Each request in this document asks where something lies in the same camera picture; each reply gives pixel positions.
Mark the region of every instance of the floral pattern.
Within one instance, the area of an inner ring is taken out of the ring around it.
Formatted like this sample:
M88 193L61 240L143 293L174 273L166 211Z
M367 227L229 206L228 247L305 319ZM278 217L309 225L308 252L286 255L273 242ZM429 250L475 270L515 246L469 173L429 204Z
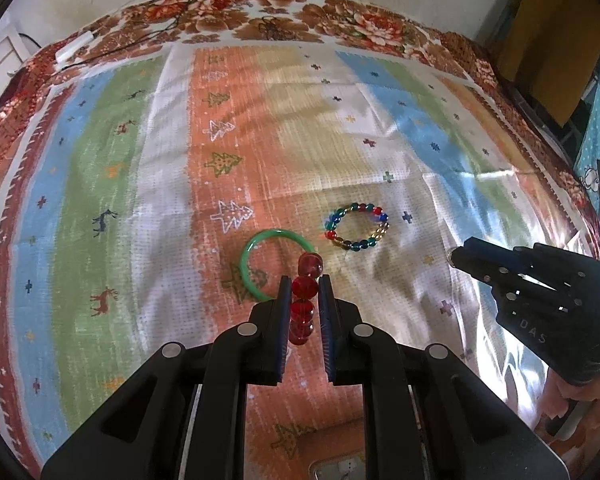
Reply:
M56 72L56 51L90 30L95 40L70 66ZM595 211L570 168L535 134L505 97L486 54L467 38L424 27L401 14L350 0L151 0L104 16L29 59L0 99L0 164L40 109L50 86L71 81L89 66L158 52L166 44L223 39L336 43L413 59L474 81L489 95L512 136L522 138L542 167L583 211L594 246L600 245Z

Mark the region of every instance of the black cable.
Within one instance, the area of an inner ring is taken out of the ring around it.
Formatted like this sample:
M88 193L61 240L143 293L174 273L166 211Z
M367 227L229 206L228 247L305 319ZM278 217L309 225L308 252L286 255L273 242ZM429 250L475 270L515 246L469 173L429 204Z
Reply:
M51 79L52 77L58 75L59 73L64 72L65 70L67 70L69 68L73 68L75 66L81 66L81 65L90 63L91 61L94 61L95 59L99 59L99 58L104 57L104 56L109 56L110 54L115 54L116 52L120 52L120 51L125 50L125 49L127 49L129 47L136 46L137 44L142 43L143 41L149 39L150 36L151 36L151 39L153 39L155 36L157 36L158 34L161 34L162 32L167 32L168 30L176 28L178 26L178 24L180 23L181 17L184 15L184 13L187 10L189 10L190 4L194 3L194 1L195 0L187 0L186 3L184 3L184 5L182 6L182 10L178 13L177 16L174 17L173 21L169 25L167 25L166 27L164 27L162 29L159 29L159 30L153 30L151 32L148 32L144 36L141 36L137 40L132 41L131 43L126 44L124 46L119 46L119 47L113 48L111 50L108 50L107 52L103 52L102 54L98 54L97 56L90 57L89 59L85 59L83 61L78 61L76 63L71 63L70 65L63 66L60 70L58 70L57 72L54 72L47 79L45 79L45 81L42 83L42 85L46 84L46 82L49 81L49 79Z
M36 40L34 40L29 34L25 34L24 32L19 32L18 36L20 36L21 38L27 38L36 47L42 48L42 45L40 45Z

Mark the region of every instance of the green ring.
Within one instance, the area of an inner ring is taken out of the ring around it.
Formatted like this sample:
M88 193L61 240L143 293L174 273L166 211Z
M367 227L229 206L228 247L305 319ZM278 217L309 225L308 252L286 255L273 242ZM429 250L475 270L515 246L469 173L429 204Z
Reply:
M293 231L287 231L286 229L266 229L256 234L247 242L244 250L242 251L242 256L240 256L240 276L242 277L242 282L251 295L256 299L256 301L269 301L273 300L273 298L267 296L255 285L255 283L251 281L251 278L249 277L249 268L247 267L247 263L249 261L249 252L260 242L266 240L267 238L275 238L277 236L293 240L306 252L315 253L314 247L298 233Z

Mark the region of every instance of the red bead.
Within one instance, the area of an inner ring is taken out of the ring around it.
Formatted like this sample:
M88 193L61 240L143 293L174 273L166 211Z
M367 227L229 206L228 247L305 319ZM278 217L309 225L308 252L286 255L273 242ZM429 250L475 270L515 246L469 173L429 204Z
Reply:
M301 300L310 300L318 294L318 282L308 276L298 276L291 282L291 292Z
M298 339L308 339L313 332L314 324L311 321L309 323L298 323L291 320L289 323L289 335L293 334Z
M294 333L289 332L289 342L292 345L296 345L296 346L302 346L304 343L306 343L307 341L309 341L308 337L298 337L296 336Z
M322 258L318 253L304 253L298 258L298 274L318 278L322 274Z
M291 304L291 321L310 323L314 318L314 304L309 300L296 300Z

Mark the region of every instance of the bed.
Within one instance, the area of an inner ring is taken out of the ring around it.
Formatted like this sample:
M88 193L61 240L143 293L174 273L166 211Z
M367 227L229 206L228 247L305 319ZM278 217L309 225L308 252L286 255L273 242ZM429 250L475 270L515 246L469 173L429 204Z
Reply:
M359 253L324 237L352 202L391 222ZM448 345L530 426L546 365L446 253L475 236L600 257L582 184L467 38L348 0L127 7L42 49L0 100L0 434L34 477L163 343L246 319L238 260L267 228L307 238L364 320ZM272 294L300 252L262 243L252 279ZM321 351L290 346L280 387L250 388L246 478L306 478L298 440L362 416Z

